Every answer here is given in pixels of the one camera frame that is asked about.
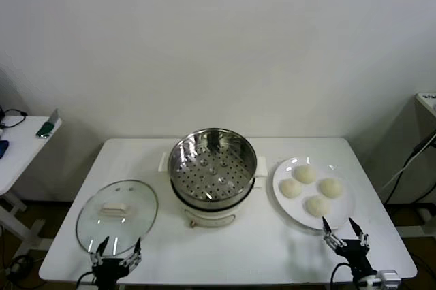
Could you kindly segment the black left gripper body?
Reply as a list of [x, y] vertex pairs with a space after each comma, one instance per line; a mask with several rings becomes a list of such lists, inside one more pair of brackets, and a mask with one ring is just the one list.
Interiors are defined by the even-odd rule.
[[116, 288], [117, 281], [131, 272], [132, 258], [91, 259], [94, 285], [98, 289], [111, 290]]

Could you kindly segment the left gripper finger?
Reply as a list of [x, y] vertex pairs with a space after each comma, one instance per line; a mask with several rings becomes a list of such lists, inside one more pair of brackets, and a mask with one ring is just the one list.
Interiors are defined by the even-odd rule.
[[133, 253], [123, 260], [123, 266], [128, 270], [135, 270], [141, 261], [141, 238], [138, 238]]
[[108, 241], [109, 237], [106, 236], [97, 247], [97, 250], [94, 253], [91, 253], [90, 258], [92, 266], [100, 266], [103, 264], [103, 253], [108, 244]]

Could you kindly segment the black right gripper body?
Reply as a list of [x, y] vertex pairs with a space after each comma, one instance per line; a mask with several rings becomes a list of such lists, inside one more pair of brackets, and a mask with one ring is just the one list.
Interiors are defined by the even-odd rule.
[[353, 278], [364, 278], [377, 274], [367, 259], [368, 246], [362, 246], [359, 240], [344, 239], [342, 242], [345, 243], [345, 246], [338, 246], [336, 254], [347, 260]]

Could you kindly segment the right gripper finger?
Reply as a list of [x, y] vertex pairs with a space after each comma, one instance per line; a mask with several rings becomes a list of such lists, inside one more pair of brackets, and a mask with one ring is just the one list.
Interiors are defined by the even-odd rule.
[[322, 217], [324, 240], [330, 248], [343, 248], [343, 241], [336, 237], [325, 217]]
[[349, 218], [350, 225], [357, 236], [356, 239], [351, 239], [350, 242], [355, 247], [369, 247], [369, 235], [364, 233], [359, 224], [355, 222], [352, 218]]

